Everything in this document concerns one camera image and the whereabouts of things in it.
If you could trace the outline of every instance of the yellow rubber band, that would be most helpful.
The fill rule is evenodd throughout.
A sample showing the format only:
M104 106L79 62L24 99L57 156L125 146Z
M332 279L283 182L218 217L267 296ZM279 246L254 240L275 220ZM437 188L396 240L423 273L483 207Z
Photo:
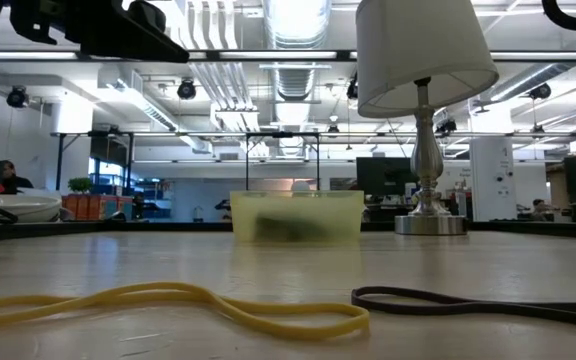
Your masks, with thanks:
M210 290L184 283L157 282L118 287L86 297L59 297L45 295L0 298L0 308L35 305L35 309L0 314L0 326L39 319L89 306L139 304L153 301L193 301L209 303L233 321L253 330L279 338L293 340L325 340L367 329L368 311L346 304L271 304L234 300L220 297ZM352 316L334 325L305 327L284 325L254 316L257 314L314 314L339 313Z

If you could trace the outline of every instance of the desk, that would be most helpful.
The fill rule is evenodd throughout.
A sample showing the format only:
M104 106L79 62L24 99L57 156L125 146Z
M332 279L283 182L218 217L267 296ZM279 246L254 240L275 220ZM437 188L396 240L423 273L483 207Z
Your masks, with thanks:
M150 281L282 302L348 302L352 288L377 284L478 299L576 301L576 239L388 232L322 248L243 245L231 233L105 232L0 242L0 296L83 295ZM576 359L575 326L501 315L373 313L371 336L323 344L251 332L206 307L152 304L78 315L0 329L0 359Z

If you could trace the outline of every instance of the white lampshade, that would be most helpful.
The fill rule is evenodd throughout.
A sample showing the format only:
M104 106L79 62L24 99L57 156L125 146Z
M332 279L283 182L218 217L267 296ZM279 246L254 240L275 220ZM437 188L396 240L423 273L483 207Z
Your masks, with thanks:
M475 96L498 79L471 0L363 0L357 10L359 114L410 115L414 81L432 77L430 106Z

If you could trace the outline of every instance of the white bowl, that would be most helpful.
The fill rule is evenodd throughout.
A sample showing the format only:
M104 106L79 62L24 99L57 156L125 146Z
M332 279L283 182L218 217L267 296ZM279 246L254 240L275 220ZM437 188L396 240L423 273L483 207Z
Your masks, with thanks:
M19 223L49 222L59 215L61 208L61 199L50 197L0 195L0 201L0 208L16 215Z

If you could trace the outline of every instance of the table lamp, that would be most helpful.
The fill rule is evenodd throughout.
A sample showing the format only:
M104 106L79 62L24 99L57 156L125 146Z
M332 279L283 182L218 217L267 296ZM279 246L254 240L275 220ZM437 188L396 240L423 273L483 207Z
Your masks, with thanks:
M357 9L359 115L414 115L411 158L419 203L395 218L406 235L465 234L465 218L451 216L435 196L443 159L433 131L435 109L475 96L499 74L470 0L363 0Z

